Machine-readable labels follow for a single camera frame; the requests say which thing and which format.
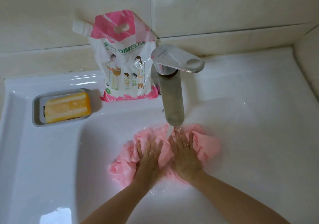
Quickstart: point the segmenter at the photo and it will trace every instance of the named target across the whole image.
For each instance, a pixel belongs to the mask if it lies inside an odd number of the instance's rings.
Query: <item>soap dish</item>
[[[52,93],[47,93],[43,95],[39,95],[33,99],[32,103],[32,122],[35,126],[41,127],[41,126],[47,126],[47,125],[55,125],[55,124],[62,124],[66,122],[73,122],[73,121],[79,121],[85,118],[88,118],[90,115],[73,118],[69,120],[54,122],[54,123],[47,123],[45,118],[45,105],[49,100],[66,97],[75,95],[78,93],[84,93],[86,92],[83,89],[76,89],[76,90],[66,90],[66,91],[57,91]]]

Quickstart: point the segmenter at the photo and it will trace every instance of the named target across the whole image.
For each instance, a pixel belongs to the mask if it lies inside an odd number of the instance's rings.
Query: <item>laundry detergent bag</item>
[[[151,79],[156,37],[130,10],[95,17],[94,25],[76,21],[73,30],[88,37],[105,74],[101,100],[126,101],[158,96]]]

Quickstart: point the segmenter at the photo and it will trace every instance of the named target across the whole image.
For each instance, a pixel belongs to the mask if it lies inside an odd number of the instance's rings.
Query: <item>yellow soap bar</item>
[[[86,92],[56,98],[46,102],[46,123],[55,123],[91,114],[90,98]]]

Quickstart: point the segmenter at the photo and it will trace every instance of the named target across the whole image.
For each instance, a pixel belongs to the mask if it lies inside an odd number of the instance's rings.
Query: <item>chrome faucet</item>
[[[151,58],[159,77],[166,121],[171,126],[180,126],[185,119],[180,70],[198,73],[204,69],[205,62],[168,44],[154,49]]]

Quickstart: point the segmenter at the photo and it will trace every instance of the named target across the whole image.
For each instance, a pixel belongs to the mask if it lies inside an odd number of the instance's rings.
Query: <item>hand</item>
[[[197,158],[197,153],[193,148],[193,137],[193,132],[190,132],[188,141],[184,133],[179,134],[175,130],[176,142],[172,136],[168,139],[175,154],[172,168],[182,180],[190,184],[194,181],[197,173],[203,169],[202,163]]]
[[[143,191],[148,192],[154,184],[163,176],[163,171],[159,169],[158,159],[162,150],[163,141],[156,146],[155,140],[148,137],[144,154],[141,150],[141,142],[137,141],[138,156],[137,170],[133,182],[137,183]]]

